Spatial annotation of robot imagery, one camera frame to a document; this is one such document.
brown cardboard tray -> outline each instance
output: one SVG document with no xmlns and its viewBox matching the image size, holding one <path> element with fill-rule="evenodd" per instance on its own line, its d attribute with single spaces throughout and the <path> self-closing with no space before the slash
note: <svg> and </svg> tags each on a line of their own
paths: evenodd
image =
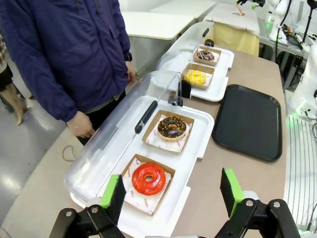
<svg viewBox="0 0 317 238">
<path fill-rule="evenodd" d="M 196 56 L 196 53 L 198 52 L 199 49 L 202 49 L 202 50 L 206 50 L 206 51 L 210 51 L 210 52 L 214 52 L 214 53 L 217 53 L 219 54 L 219 57 L 217 59 L 217 61 L 210 61 L 210 60 L 204 60 L 204 59 L 200 59 Z M 207 65 L 210 65 L 210 66 L 216 66 L 219 59 L 221 57 L 221 51 L 220 50 L 216 50 L 214 48 L 211 48 L 211 47 L 207 47 L 207 46 L 199 46 L 195 53 L 194 53 L 194 56 L 193 56 L 193 60 L 194 62 L 196 63 L 203 63 L 203 64 L 207 64 Z"/>
<path fill-rule="evenodd" d="M 168 182 L 167 187 L 166 187 L 166 189 L 165 189 L 165 191 L 164 191 L 164 193 L 163 193 L 161 199 L 159 200 L 158 205 L 156 206 L 155 210 L 153 211 L 152 215 L 150 215 L 150 214 L 146 213 L 145 211 L 142 211 L 142 210 L 140 210 L 140 209 L 138 209 L 138 208 L 132 206 L 130 203 L 126 202 L 127 204 L 129 204 L 129 206 L 131 206 L 131 207 L 137 209 L 138 211 L 140 211 L 140 212 L 142 212 L 142 213 L 145 213 L 145 214 L 147 214 L 147 215 L 149 215 L 149 216 L 153 216 L 153 214 L 155 213 L 155 211 L 158 209 L 159 205 L 160 205 L 161 202 L 163 201 L 163 198 L 164 198 L 164 196 L 165 196 L 165 194 L 166 194 L 166 192 L 167 192 L 167 190 L 168 190 L 170 184 L 171 184 L 172 181 L 173 181 L 174 174 L 175 174 L 175 170 L 172 169 L 172 168 L 170 168 L 170 167 L 168 167 L 168 166 L 166 166 L 166 165 L 163 165 L 163 164 L 161 164 L 161 163 L 159 163 L 159 162 L 156 162 L 156 161 L 154 161 L 154 160 L 151 160 L 151 159 L 148 158 L 148 157 L 135 154 L 135 155 L 132 157 L 132 159 L 130 160 L 130 162 L 127 164 L 127 166 L 124 168 L 124 170 L 122 171 L 122 173 L 121 173 L 122 177 L 125 175 L 125 173 L 127 172 L 128 168 L 130 167 L 130 165 L 132 164 L 132 162 L 133 162 L 133 160 L 134 160 L 135 158 L 137 158 L 140 162 L 143 162 L 143 163 L 151 163 L 151 162 L 152 162 L 152 163 L 155 163 L 155 164 L 161 166 L 162 169 L 163 169 L 165 172 L 167 172 L 167 173 L 169 173 L 169 174 L 171 175 L 170 181 Z"/>
<path fill-rule="evenodd" d="M 201 64 L 196 64 L 196 63 L 189 63 L 186 68 L 184 69 L 184 71 L 182 72 L 181 76 L 182 76 L 182 80 L 185 80 L 185 74 L 189 71 L 189 70 L 198 70 L 200 72 L 203 73 L 209 73 L 212 74 L 211 76 L 211 81 L 212 81 L 212 77 L 213 77 L 213 73 L 214 73 L 214 68 L 205 66 L 205 65 L 201 65 Z M 192 87 L 194 88 L 199 88 L 202 90 L 207 90 L 209 85 L 211 84 L 211 81 L 209 82 L 208 85 L 200 85 L 200 84 L 196 84 L 196 83 L 191 83 Z"/>
<path fill-rule="evenodd" d="M 164 111 L 164 110 L 159 110 L 159 111 L 157 112 L 157 114 L 154 116 L 154 118 L 153 118 L 153 120 L 151 121 L 151 123 L 149 124 L 149 127 L 148 127 L 148 129 L 146 130 L 144 136 L 142 137 L 142 141 L 143 141 L 144 143 L 146 143 L 147 145 L 153 146 L 153 147 L 155 147 L 155 148 L 158 148 L 158 147 L 147 143 L 146 140 L 147 140 L 148 136 L 150 135 L 150 133 L 152 132 L 152 130 L 154 129 L 154 127 L 155 127 L 155 125 L 157 124 L 157 122 L 159 121 L 161 115 L 164 115 L 164 116 L 167 116 L 167 117 L 170 117 L 170 116 L 180 117 L 180 118 L 182 118 L 187 124 L 193 124 L 193 125 L 194 125 L 194 119 L 192 119 L 192 118 L 188 118 L 188 117 L 186 117 L 186 116 L 183 116 L 183 115 L 180 115 L 180 114 L 176 114 L 176 113 L 171 113 L 171 112 Z M 178 154 L 178 155 L 179 155 L 179 154 L 183 151 L 184 147 L 185 147 L 186 144 L 187 144 L 187 140 L 188 140 L 188 137 L 190 136 L 190 132 L 192 131 L 193 125 L 192 125 L 192 127 L 190 128 L 190 130 L 189 130 L 189 132 L 188 132 L 188 136 L 187 136 L 187 138 L 186 138 L 185 144 L 184 144 L 184 146 L 183 146 L 183 148 L 182 148 L 182 150 L 181 150 L 180 152 L 174 152 L 174 151 L 170 151 L 170 150 L 163 149 L 163 148 L 158 148 L 158 149 L 166 150 L 166 151 L 169 151 L 169 152 L 171 152 L 171 153 L 174 153 L 174 154 Z"/>
</svg>

donut hole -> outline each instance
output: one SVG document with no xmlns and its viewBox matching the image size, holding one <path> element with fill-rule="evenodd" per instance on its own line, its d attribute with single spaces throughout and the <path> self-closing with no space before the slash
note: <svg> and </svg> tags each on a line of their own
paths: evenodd
<svg viewBox="0 0 317 238">
<path fill-rule="evenodd" d="M 145 181 L 152 181 L 153 180 L 153 176 L 152 175 L 145 175 Z"/>
<path fill-rule="evenodd" d="M 168 125 L 168 129 L 175 130 L 177 129 L 177 125 L 175 124 Z"/>
</svg>

blue jacket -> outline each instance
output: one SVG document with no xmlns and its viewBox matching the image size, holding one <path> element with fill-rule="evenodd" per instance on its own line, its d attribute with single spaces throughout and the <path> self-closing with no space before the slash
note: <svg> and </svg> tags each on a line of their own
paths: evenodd
<svg viewBox="0 0 317 238">
<path fill-rule="evenodd" d="M 118 0 L 0 0 L 1 33 L 41 106 L 69 121 L 122 92 L 130 43 Z"/>
</svg>

black plastic serving tray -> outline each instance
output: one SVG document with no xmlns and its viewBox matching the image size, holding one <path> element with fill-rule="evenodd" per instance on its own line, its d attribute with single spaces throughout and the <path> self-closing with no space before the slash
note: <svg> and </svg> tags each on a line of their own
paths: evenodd
<svg viewBox="0 0 317 238">
<path fill-rule="evenodd" d="M 275 161 L 282 154 L 281 106 L 270 95 L 237 84 L 229 85 L 212 138 L 231 150 Z"/>
</svg>

yellow tablecloth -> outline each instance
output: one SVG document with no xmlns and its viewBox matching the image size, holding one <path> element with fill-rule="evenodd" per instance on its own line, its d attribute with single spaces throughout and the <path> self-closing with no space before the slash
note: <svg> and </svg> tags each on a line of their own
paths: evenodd
<svg viewBox="0 0 317 238">
<path fill-rule="evenodd" d="M 206 39 L 212 39 L 215 45 L 259 56 L 260 38 L 247 30 L 215 22 L 213 31 Z"/>
</svg>

